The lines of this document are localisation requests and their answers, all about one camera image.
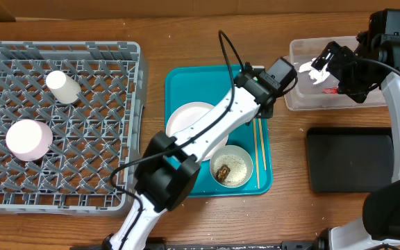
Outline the white napkin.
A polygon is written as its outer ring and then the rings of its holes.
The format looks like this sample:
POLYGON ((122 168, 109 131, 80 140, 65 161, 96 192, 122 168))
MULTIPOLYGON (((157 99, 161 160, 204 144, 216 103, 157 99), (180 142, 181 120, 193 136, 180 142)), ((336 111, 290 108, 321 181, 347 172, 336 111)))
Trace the white napkin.
POLYGON ((308 72, 308 75, 311 80, 314 80, 313 85, 318 85, 323 83, 329 76, 330 73, 326 70, 326 65, 324 68, 319 71, 312 67, 312 61, 306 62, 299 67, 299 73, 308 72))

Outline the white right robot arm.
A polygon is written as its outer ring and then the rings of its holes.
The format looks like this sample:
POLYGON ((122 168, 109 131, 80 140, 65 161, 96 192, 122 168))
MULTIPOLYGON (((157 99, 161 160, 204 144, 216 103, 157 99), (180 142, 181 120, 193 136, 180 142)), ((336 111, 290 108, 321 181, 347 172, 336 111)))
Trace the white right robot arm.
POLYGON ((397 249, 400 246, 400 9, 386 8, 369 17, 367 31, 357 34, 355 50, 329 42, 312 62, 336 77, 338 93, 362 103, 381 89, 390 113, 394 147, 391 184, 370 193, 362 217, 328 228, 314 249, 397 249))

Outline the red snack wrapper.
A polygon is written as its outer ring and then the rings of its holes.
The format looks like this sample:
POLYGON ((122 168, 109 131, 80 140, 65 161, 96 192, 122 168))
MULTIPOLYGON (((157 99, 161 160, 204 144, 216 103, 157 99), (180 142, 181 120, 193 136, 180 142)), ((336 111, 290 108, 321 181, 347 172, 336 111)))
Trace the red snack wrapper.
POLYGON ((322 90, 324 94, 338 94, 338 87, 328 87, 322 90))

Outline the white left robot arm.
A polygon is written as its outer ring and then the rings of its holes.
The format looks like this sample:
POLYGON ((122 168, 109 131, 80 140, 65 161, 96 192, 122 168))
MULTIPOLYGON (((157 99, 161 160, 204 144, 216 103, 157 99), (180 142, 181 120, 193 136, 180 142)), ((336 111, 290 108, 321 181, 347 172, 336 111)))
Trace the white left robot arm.
POLYGON ((102 249, 143 249, 156 222, 179 206, 191 193, 206 155, 237 127, 257 115, 270 118, 277 98, 292 89, 297 71, 279 58, 269 70, 247 63, 231 76, 231 88, 209 112, 173 136, 155 134, 141 159, 112 172, 135 167, 134 192, 117 190, 133 198, 122 227, 105 238, 102 249))

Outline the pale green cup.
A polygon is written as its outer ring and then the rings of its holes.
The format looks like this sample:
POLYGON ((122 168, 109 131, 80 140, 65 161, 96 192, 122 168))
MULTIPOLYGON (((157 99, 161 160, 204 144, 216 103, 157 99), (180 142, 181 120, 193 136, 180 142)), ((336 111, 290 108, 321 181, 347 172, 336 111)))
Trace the pale green cup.
POLYGON ((80 85, 64 72, 56 70, 47 75, 45 83, 54 97, 63 104, 78 100, 80 85))

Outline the pink small bowl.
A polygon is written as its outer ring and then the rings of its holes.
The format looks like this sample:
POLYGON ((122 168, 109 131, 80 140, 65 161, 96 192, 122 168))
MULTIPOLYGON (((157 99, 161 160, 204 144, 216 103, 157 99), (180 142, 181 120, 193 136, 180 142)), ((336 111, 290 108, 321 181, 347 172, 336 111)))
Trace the pink small bowl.
POLYGON ((16 158, 28 162, 42 158, 49 151, 53 133, 43 122, 22 119, 8 129, 5 141, 16 158))

